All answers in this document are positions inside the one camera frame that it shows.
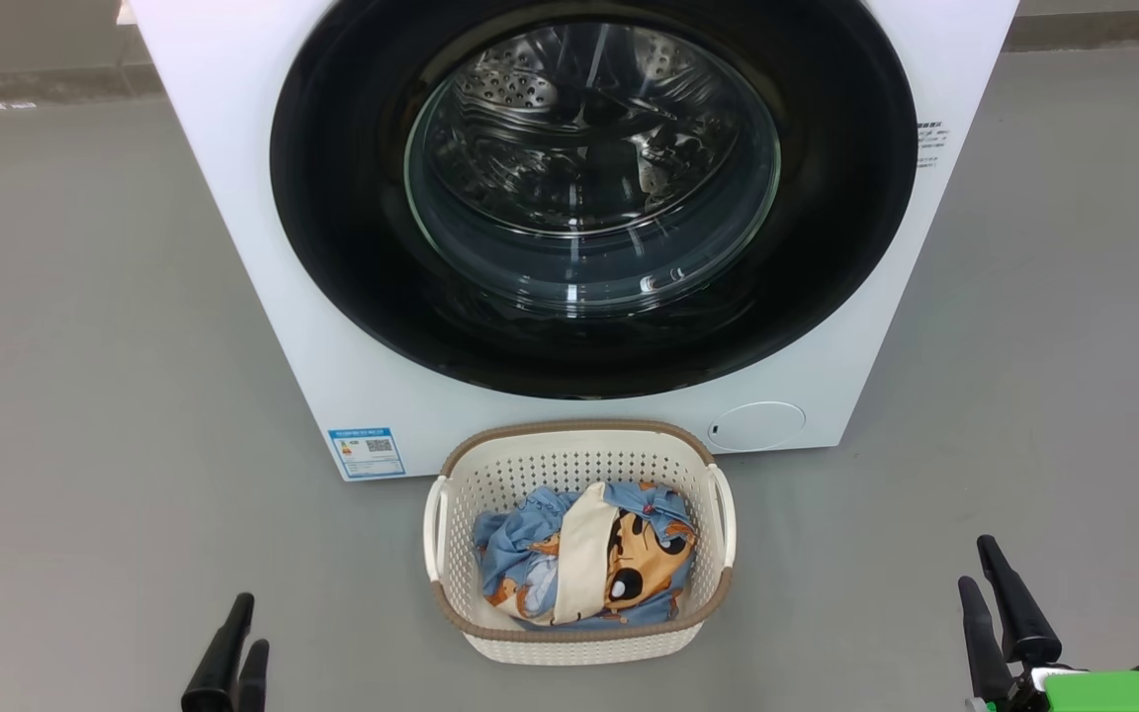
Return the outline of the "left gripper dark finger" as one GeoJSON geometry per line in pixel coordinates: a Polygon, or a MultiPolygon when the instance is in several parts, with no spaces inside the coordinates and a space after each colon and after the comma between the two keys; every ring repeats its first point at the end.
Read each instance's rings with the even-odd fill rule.
{"type": "Polygon", "coordinates": [[[247,657],[244,658],[236,680],[236,711],[265,711],[268,662],[270,662],[270,641],[256,640],[249,645],[247,657]]]}
{"type": "Polygon", "coordinates": [[[202,661],[186,685],[181,711],[233,711],[233,693],[241,662],[243,646],[249,632],[253,594],[239,594],[226,621],[218,627],[202,661]]]}

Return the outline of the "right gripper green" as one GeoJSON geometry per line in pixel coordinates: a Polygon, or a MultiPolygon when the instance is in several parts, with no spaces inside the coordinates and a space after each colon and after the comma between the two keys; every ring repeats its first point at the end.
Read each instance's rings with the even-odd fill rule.
{"type": "Polygon", "coordinates": [[[1139,666],[1052,666],[1062,658],[1062,640],[1034,595],[994,537],[978,537],[977,550],[995,596],[1003,654],[980,586],[969,576],[959,578],[964,650],[973,694],[964,699],[967,711],[1139,711],[1139,666]],[[1013,679],[1005,662],[1032,668],[1013,679]]]}

